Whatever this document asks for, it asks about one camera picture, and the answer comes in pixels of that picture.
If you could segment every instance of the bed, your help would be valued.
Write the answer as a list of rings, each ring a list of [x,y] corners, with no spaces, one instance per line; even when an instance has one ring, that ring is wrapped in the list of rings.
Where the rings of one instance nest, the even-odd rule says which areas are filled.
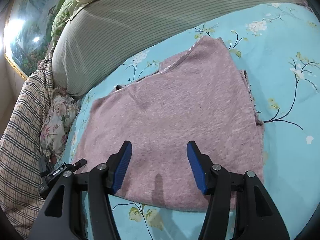
[[[236,66],[248,73],[256,110],[265,123],[264,185],[294,239],[320,199],[319,25],[303,6],[261,4],[200,24],[139,52],[83,97],[59,163],[75,161],[95,99],[108,95],[116,85],[152,74],[160,61],[188,49],[203,35],[221,37]],[[122,239],[194,240],[205,217],[203,212],[169,210],[115,196],[109,199]],[[83,207],[87,237],[93,239],[86,193]],[[232,238],[234,215],[230,212],[226,239]]]

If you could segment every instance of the framed painting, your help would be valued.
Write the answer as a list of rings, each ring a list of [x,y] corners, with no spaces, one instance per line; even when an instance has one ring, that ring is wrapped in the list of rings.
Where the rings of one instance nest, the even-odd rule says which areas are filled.
[[[24,79],[33,73],[51,44],[53,20],[65,0],[14,0],[4,28],[4,56]]]

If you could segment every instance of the pink garment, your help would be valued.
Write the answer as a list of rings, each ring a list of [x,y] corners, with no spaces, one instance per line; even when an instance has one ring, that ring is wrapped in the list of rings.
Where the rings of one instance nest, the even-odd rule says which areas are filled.
[[[177,210],[205,211],[186,146],[228,171],[253,170],[262,179],[263,123],[248,85],[220,40],[204,36],[166,59],[159,73],[93,103],[75,161],[84,171],[132,143],[132,158],[117,196]]]

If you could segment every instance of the silver screw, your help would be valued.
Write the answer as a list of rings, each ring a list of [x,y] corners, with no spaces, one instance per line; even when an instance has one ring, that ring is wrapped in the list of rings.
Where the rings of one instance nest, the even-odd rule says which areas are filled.
[[[71,174],[72,174],[72,171],[65,171],[64,173],[63,173],[63,177],[70,177],[71,176]]]
[[[106,167],[107,167],[107,165],[106,165],[105,163],[100,163],[100,164],[97,166],[98,170],[100,170],[100,171],[105,170]]]
[[[214,164],[214,165],[212,165],[212,168],[213,168],[215,171],[221,170],[221,166],[220,166],[219,164]]]
[[[247,171],[247,175],[250,178],[253,178],[254,176],[256,176],[256,174],[253,171]]]

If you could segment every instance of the blue bed sheet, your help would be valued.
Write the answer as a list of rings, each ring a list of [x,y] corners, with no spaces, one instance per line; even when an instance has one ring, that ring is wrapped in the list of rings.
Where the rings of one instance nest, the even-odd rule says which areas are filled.
[[[82,99],[65,153],[71,163],[92,102],[116,85],[153,73],[162,60],[190,48],[202,35],[221,37],[236,66],[248,73],[260,119],[265,122],[264,185],[293,239],[320,201],[320,29],[315,15],[290,3],[262,4],[186,30],[129,58]],[[86,193],[88,239],[93,239]],[[203,212],[180,212],[110,196],[122,239],[196,240]],[[232,237],[234,214],[228,235]]]

